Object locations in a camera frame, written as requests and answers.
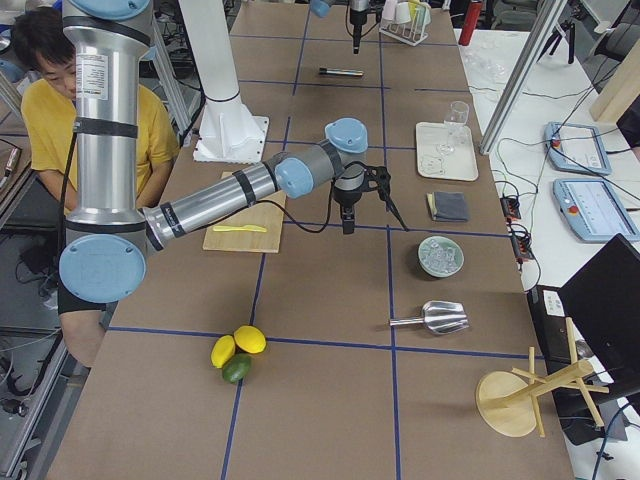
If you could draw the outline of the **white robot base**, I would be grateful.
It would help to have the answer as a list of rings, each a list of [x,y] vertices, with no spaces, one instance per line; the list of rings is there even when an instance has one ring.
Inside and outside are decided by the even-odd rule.
[[[194,159],[200,162],[257,163],[269,119],[243,103],[221,1],[179,3],[206,104]]]

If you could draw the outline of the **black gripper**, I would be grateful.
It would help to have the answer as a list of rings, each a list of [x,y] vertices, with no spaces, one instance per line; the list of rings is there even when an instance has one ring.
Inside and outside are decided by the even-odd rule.
[[[355,230],[355,204],[364,193],[376,192],[381,201],[390,198],[390,174],[384,166],[370,166],[363,162],[350,162],[344,173],[333,183],[332,196],[340,206],[342,233]]]
[[[349,9],[348,21],[351,25],[350,35],[352,38],[353,54],[359,54],[362,29],[367,23],[367,10]]]

